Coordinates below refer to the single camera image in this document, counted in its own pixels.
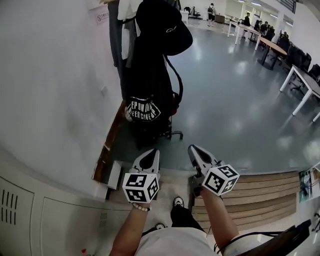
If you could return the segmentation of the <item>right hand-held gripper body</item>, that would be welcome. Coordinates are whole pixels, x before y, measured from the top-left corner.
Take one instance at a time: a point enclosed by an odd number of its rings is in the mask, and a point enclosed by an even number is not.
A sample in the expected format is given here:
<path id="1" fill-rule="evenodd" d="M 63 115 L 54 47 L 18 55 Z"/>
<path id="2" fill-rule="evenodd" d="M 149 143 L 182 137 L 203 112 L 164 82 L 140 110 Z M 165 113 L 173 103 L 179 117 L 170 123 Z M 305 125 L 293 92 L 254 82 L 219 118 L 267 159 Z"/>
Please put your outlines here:
<path id="1" fill-rule="evenodd" d="M 197 174 L 191 177 L 190 185 L 195 197 L 200 196 L 203 189 L 220 197 L 233 189 L 239 177 L 231 165 L 218 164 L 204 171 L 198 168 Z"/>

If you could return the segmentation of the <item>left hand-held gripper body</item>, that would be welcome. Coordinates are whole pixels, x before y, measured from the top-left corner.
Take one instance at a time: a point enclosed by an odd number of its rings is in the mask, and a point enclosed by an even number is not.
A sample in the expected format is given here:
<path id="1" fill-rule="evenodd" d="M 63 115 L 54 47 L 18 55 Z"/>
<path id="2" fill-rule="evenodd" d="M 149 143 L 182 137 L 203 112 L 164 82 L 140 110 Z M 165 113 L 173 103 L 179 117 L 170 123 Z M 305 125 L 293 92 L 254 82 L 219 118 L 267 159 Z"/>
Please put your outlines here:
<path id="1" fill-rule="evenodd" d="M 159 166 L 149 169 L 134 166 L 125 173 L 122 189 L 128 202 L 148 204 L 156 200 L 160 190 L 159 171 Z"/>

